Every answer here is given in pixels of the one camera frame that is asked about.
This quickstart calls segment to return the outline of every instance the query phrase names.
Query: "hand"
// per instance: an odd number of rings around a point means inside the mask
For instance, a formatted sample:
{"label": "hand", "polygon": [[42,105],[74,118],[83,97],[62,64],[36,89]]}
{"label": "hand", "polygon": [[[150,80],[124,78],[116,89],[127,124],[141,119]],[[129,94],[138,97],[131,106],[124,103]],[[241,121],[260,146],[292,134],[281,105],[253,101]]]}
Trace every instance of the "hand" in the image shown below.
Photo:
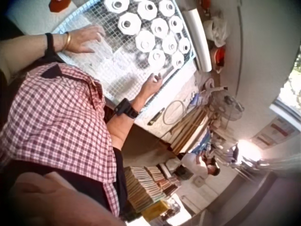
{"label": "hand", "polygon": [[145,99],[148,99],[151,95],[159,91],[162,86],[162,81],[163,80],[160,73],[158,76],[152,73],[142,85],[139,95]]}
{"label": "hand", "polygon": [[73,53],[94,53],[94,50],[85,45],[85,42],[97,40],[101,42],[101,36],[105,36],[103,27],[98,25],[88,25],[86,27],[69,32],[71,36],[67,51]]}

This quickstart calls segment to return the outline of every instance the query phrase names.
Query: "workbench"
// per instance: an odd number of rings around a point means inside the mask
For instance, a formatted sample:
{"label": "workbench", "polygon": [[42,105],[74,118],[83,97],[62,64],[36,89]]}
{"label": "workbench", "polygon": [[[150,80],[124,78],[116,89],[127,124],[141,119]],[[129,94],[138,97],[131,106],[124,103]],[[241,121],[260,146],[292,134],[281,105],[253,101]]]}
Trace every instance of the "workbench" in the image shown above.
{"label": "workbench", "polygon": [[[51,13],[48,4],[48,0],[15,1],[8,11],[7,16],[24,34],[35,35],[53,31],[70,13],[77,9],[74,2],[71,2],[69,7],[60,13]],[[199,79],[202,76],[196,70],[193,61],[187,63],[178,72],[177,80],[172,81],[171,79],[166,85],[169,86],[167,88],[168,95],[166,93],[159,93],[141,112],[135,120],[135,124],[168,142],[169,135],[166,132],[172,128],[173,122],[176,122],[183,112],[179,102],[175,102],[169,107],[168,105],[174,100],[180,100],[185,106],[188,106],[192,99],[192,93],[198,92],[199,82],[196,82],[195,78]],[[163,116],[152,126],[147,125],[157,112],[167,107],[166,122],[171,125],[166,125],[163,122]]]}

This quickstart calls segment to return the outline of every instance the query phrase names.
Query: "plaid shirt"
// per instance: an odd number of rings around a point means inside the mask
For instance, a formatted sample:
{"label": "plaid shirt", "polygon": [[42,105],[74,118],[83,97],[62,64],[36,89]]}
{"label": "plaid shirt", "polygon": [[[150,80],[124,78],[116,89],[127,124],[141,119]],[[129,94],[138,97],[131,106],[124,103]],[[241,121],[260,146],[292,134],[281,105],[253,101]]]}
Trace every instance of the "plaid shirt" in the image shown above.
{"label": "plaid shirt", "polygon": [[[63,76],[44,78],[59,67]],[[113,186],[116,159],[103,121],[105,100],[98,81],[80,69],[51,63],[30,71],[0,133],[0,164],[22,160],[70,171],[103,183],[110,208],[119,215]]]}

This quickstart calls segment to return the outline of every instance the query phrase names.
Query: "white cloth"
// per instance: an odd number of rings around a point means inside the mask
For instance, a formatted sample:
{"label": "white cloth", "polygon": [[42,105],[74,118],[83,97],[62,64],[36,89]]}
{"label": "white cloth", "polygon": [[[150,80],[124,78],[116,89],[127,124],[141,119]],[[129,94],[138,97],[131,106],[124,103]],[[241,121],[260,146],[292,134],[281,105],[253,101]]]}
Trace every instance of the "white cloth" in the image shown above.
{"label": "white cloth", "polygon": [[196,154],[187,153],[182,158],[182,165],[189,169],[193,174],[206,179],[208,177],[208,170],[206,164],[200,160],[201,164],[197,164]]}

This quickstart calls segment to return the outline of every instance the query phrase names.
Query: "black wristband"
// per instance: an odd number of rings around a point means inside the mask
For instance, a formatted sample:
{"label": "black wristband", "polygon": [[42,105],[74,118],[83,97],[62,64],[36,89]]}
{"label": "black wristband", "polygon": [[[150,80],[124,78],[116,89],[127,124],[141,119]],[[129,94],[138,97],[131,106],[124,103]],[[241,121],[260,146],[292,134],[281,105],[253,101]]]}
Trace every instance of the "black wristband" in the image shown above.
{"label": "black wristband", "polygon": [[45,50],[45,58],[55,55],[55,47],[53,44],[53,36],[51,33],[45,34],[47,37],[47,49]]}

